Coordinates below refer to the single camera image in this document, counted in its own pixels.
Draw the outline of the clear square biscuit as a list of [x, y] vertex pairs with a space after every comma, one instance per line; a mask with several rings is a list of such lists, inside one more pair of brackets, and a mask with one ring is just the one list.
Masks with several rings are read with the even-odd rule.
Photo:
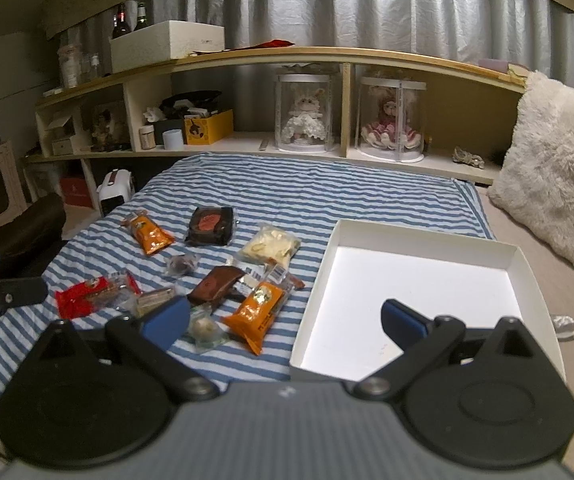
[[119, 309], [133, 315], [135, 318], [142, 318], [175, 296], [176, 289], [174, 287], [159, 288], [151, 292], [142, 292], [141, 294], [127, 292], [119, 304]]

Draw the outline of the clear round pastry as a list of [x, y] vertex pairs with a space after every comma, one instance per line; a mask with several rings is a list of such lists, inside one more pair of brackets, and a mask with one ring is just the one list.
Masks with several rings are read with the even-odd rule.
[[214, 350], [229, 341], [228, 335], [214, 320], [209, 304], [191, 309], [187, 333], [198, 353]]

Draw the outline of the red snack pack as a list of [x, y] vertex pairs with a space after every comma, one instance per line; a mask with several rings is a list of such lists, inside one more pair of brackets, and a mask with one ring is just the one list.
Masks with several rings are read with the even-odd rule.
[[142, 294], [130, 272], [90, 278], [63, 292], [55, 292], [60, 318], [85, 318], [102, 309], [130, 311]]

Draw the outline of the large orange snack pack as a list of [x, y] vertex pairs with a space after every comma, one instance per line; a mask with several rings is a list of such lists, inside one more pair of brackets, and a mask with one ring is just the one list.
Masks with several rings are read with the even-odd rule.
[[262, 353], [263, 342], [289, 297], [304, 289], [304, 281], [279, 263], [269, 266], [256, 281], [238, 309], [222, 319], [224, 325], [243, 340], [252, 353]]

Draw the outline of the small orange snack pack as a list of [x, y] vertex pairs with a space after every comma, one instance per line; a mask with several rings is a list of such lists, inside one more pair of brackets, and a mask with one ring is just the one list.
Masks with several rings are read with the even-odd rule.
[[120, 225], [127, 229], [147, 257], [171, 246], [175, 237], [153, 221], [145, 209], [130, 212]]

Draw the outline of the white beige labelled snack pack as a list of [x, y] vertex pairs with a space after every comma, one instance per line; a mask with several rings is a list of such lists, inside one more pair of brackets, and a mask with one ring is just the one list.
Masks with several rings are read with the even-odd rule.
[[266, 278], [273, 283], [280, 284], [287, 275], [287, 269], [273, 259], [260, 263], [242, 261], [229, 256], [226, 264], [242, 271], [242, 277], [232, 286], [232, 294], [238, 298], [247, 297], [252, 289]]

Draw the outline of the dark chair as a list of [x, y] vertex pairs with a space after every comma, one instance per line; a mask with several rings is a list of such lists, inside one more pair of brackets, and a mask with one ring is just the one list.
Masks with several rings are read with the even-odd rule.
[[50, 193], [0, 226], [0, 278], [40, 276], [66, 244], [65, 223], [63, 200]]

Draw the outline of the brown wrapped snack bar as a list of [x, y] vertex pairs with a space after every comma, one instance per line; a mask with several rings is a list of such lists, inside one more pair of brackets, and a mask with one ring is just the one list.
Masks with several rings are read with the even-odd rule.
[[236, 266], [216, 266], [187, 295], [187, 299], [194, 307], [206, 304], [215, 311], [243, 276], [244, 271]]

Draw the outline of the red box under shelf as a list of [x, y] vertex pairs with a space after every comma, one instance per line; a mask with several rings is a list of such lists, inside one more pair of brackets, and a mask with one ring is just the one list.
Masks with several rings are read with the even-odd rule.
[[67, 205], [93, 208], [86, 181], [79, 177], [62, 177], [60, 188], [63, 200]]

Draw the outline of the blue white striped quilt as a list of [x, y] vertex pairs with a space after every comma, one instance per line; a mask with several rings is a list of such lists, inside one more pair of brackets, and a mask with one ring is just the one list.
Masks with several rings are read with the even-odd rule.
[[[234, 229], [225, 246], [186, 247], [191, 215], [198, 207], [232, 207]], [[176, 241], [145, 256], [121, 226], [132, 212], [145, 211]], [[216, 266], [233, 258], [290, 259], [304, 281], [281, 309], [255, 356], [229, 341], [199, 353], [180, 337], [168, 353], [220, 387], [233, 380], [289, 378], [289, 359], [308, 297], [337, 221], [368, 220], [473, 237], [494, 238], [473, 184], [406, 174], [348, 162], [244, 155], [195, 155], [153, 177], [141, 191], [106, 218], [97, 220], [60, 250], [44, 272], [49, 296], [41, 304], [11, 310], [0, 319], [0, 394], [49, 322], [58, 318], [54, 292], [88, 278], [127, 270], [144, 292], [164, 287], [165, 263], [190, 250], [198, 269], [182, 281], [196, 286]]]

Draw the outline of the clear bag pale chips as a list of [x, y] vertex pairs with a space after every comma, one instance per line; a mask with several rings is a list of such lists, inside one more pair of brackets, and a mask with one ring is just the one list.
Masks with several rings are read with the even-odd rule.
[[244, 261], [260, 263], [273, 259], [288, 269], [300, 247], [299, 237], [272, 224], [261, 223], [258, 232], [242, 246], [238, 256]]

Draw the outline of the yellow cardboard box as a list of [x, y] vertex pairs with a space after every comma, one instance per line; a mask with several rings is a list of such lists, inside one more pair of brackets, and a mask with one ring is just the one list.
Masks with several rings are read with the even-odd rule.
[[209, 117], [186, 116], [184, 126], [188, 145], [212, 145], [232, 135], [234, 114], [224, 110]]

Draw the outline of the black bag on shelf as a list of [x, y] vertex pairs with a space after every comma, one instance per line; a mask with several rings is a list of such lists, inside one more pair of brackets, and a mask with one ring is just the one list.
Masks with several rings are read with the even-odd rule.
[[164, 99], [159, 110], [167, 120], [183, 119], [187, 115], [209, 117], [220, 110], [220, 90], [180, 92]]

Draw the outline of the dark glass bottle left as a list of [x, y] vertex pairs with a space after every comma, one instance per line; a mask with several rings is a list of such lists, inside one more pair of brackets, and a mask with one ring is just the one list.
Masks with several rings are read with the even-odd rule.
[[116, 15], [114, 16], [114, 24], [112, 29], [111, 38], [118, 39], [129, 34], [132, 31], [130, 25], [127, 23], [126, 18], [126, 5], [121, 2], [116, 7]]

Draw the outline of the large white box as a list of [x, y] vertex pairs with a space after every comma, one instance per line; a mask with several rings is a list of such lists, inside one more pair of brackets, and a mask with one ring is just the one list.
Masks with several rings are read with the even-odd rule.
[[112, 73], [225, 49], [222, 26], [165, 21], [110, 41]]

